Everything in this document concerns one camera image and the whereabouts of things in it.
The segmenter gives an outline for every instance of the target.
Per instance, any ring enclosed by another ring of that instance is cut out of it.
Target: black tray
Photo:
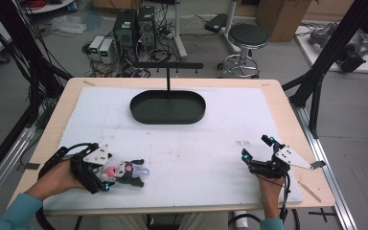
[[[199,94],[181,90],[148,90],[130,101],[133,118],[153,125],[196,123],[204,116],[205,106]]]

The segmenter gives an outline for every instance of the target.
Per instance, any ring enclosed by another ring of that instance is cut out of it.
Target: person's left hand
[[[70,189],[85,189],[70,171],[70,161],[62,161],[45,173],[25,192],[40,200],[62,194]]]

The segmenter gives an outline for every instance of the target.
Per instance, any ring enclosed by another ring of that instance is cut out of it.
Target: gray floor
[[[74,15],[82,18],[89,10],[79,11]],[[47,23],[51,18],[67,14],[59,10],[40,15],[37,20]],[[182,28],[199,18],[182,19]],[[236,22],[252,22],[249,18],[236,18]],[[90,32],[75,35],[46,34],[45,42],[49,50],[73,76],[83,77],[90,70],[82,45],[92,40],[94,35],[107,34],[111,31],[113,20],[105,19],[100,27]],[[202,28],[202,23],[194,23],[189,28]],[[180,71],[174,74],[178,78],[218,78],[221,72],[217,64],[230,54],[228,46],[221,35],[205,37],[182,37],[188,52],[186,61],[202,62],[205,67],[195,74],[194,71]],[[289,82],[304,73],[310,66],[295,40],[291,42],[269,43],[261,50],[254,52],[254,57],[261,68],[261,79],[275,79],[280,83]],[[152,78],[163,77],[163,73],[151,72]],[[295,89],[286,94],[292,95]],[[0,144],[12,129],[15,122],[28,105],[28,84],[22,78],[13,61],[0,63]],[[318,135],[327,153],[338,184],[345,196],[358,229],[368,229],[368,74],[342,74],[329,72],[323,82],[321,105],[318,117]],[[17,181],[22,172],[13,171],[6,184],[0,189],[0,215],[4,212]],[[333,208],[324,209],[333,213]],[[302,229],[340,229],[336,217],[309,215],[309,212],[320,212],[319,209],[301,209],[298,214]],[[261,218],[262,212],[251,212]],[[58,229],[73,228],[77,218],[52,218]],[[171,223],[173,217],[158,218],[160,222]],[[98,217],[85,217],[80,229],[94,229],[98,225]],[[286,229],[294,229],[292,213],[288,215]]]

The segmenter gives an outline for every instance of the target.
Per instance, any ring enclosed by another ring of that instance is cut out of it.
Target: person
[[[265,216],[265,219],[260,222],[261,229],[283,230],[283,221],[279,219],[278,197],[284,183],[284,178],[267,179],[262,176],[258,176],[258,178]],[[35,212],[43,206],[43,200],[49,196],[58,195],[70,189],[84,189],[84,187],[71,174],[70,161],[66,160],[54,166],[37,180],[29,190],[16,197],[0,218],[0,229],[30,229],[28,224]],[[191,225],[191,222],[205,220],[205,218],[208,218],[208,215],[210,214],[188,215],[183,221]]]

